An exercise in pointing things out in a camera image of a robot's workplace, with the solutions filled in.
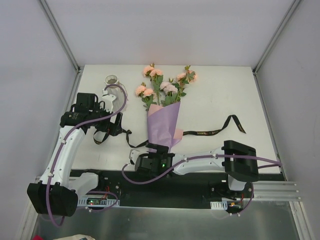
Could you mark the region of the black printed ribbon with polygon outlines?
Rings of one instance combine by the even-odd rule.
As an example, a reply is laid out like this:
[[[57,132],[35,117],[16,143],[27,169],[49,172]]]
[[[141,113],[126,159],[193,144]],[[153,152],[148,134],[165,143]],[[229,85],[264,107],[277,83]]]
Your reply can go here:
[[[209,136],[215,136],[215,135],[219,134],[221,131],[223,131],[224,129],[226,129],[226,128],[228,127],[231,119],[233,119],[234,123],[235,123],[236,126],[237,126],[237,129],[238,129],[240,132],[246,134],[246,131],[243,129],[243,126],[242,126],[239,118],[238,118],[236,115],[233,114],[233,115],[229,115],[229,116],[227,117],[227,119],[225,120],[225,122],[224,122],[224,124],[223,124],[223,126],[222,126],[221,129],[211,130],[211,131],[193,131],[193,130],[190,130],[190,131],[184,131],[182,135],[183,135],[183,136],[187,136],[187,135],[192,135],[192,136],[208,136],[208,137],[209,137]],[[100,131],[100,129],[96,129],[96,131],[95,131],[94,134],[93,134],[93,141],[94,141],[94,143],[97,144],[97,145],[102,144],[109,136],[111,136],[111,135],[110,135],[110,123],[108,124],[108,126],[107,126],[107,128],[106,128],[106,132],[104,132],[104,136],[103,136],[102,140],[98,140],[98,139],[96,139],[96,137],[95,137],[95,135],[96,135],[97,133],[100,133],[100,132],[102,133],[102,131]],[[129,130],[129,129],[128,129],[128,130],[122,129],[122,133],[121,133],[121,134],[125,134],[125,139],[126,139],[127,144],[128,144],[131,148],[134,148],[134,149],[140,148],[140,147],[145,147],[146,144],[149,142],[148,140],[145,140],[144,142],[142,142],[142,143],[134,146],[134,145],[130,144],[130,138],[129,138],[129,136],[132,134],[131,130]]]

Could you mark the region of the pink artificial flower bunch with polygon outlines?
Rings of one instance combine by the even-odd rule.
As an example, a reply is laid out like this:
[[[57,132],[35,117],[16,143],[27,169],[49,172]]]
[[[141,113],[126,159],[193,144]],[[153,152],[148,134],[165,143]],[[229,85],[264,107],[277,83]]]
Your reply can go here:
[[[142,75],[148,79],[150,86],[142,82],[135,90],[135,95],[143,102],[143,107],[148,111],[152,105],[166,107],[181,101],[187,95],[186,88],[196,82],[197,73],[190,65],[174,78],[165,80],[163,72],[155,64],[144,67]]]

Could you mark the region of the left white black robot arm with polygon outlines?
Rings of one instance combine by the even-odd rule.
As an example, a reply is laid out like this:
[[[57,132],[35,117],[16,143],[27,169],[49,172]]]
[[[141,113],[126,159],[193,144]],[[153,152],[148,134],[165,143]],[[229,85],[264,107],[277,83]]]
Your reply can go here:
[[[30,183],[27,195],[38,214],[71,217],[81,197],[92,191],[99,195],[106,183],[95,171],[86,170],[76,180],[70,181],[70,173],[76,153],[87,131],[108,136],[121,133],[123,114],[113,112],[114,95],[106,95],[100,101],[94,93],[78,93],[76,102],[60,119],[59,137],[50,162],[37,183]]]

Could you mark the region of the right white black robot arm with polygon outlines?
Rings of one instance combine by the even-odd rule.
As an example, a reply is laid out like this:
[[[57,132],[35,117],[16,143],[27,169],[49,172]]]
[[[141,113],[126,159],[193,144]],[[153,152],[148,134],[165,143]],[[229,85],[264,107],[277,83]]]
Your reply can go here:
[[[223,146],[200,153],[169,153],[168,147],[152,145],[155,152],[132,149],[129,154],[134,170],[151,178],[169,174],[183,176],[191,173],[218,171],[227,174],[225,192],[230,197],[242,193],[246,183],[259,180],[256,149],[226,140]]]

